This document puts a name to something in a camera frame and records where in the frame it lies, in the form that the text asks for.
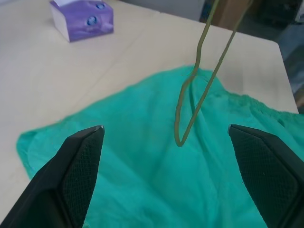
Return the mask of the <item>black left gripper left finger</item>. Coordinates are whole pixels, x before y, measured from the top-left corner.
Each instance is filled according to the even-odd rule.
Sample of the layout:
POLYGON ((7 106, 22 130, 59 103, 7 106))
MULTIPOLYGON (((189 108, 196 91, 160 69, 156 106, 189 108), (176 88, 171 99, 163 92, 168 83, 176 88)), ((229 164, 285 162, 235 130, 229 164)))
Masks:
POLYGON ((98 125, 67 137, 0 226, 81 228, 96 185, 104 135, 104 127, 98 125))

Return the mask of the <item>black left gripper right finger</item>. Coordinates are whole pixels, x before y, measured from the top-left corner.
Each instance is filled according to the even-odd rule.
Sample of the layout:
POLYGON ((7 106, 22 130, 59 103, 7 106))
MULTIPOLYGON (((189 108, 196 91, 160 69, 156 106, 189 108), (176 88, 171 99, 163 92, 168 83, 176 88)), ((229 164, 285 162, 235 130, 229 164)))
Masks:
POLYGON ((243 183, 269 228, 304 226, 304 163, 276 135, 228 128, 243 183))

